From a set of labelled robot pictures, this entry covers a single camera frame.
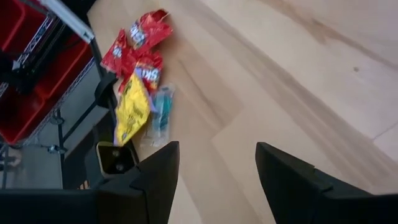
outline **trash on floor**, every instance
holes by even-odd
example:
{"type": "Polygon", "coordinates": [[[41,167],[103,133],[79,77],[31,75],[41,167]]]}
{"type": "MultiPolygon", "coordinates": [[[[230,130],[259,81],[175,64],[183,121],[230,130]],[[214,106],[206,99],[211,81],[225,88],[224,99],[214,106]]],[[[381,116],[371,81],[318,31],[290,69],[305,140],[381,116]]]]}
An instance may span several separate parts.
{"type": "Polygon", "coordinates": [[[144,14],[131,26],[124,29],[108,50],[101,65],[122,79],[116,108],[117,125],[114,143],[123,146],[147,122],[153,113],[146,141],[151,146],[162,146],[169,140],[169,113],[173,86],[158,91],[163,58],[151,48],[171,35],[172,28],[164,22],[169,13],[164,9],[144,14]]]}
{"type": "Polygon", "coordinates": [[[141,147],[160,147],[169,143],[170,112],[173,104],[175,87],[172,84],[162,86],[154,95],[157,113],[154,113],[141,139],[141,147]]]}

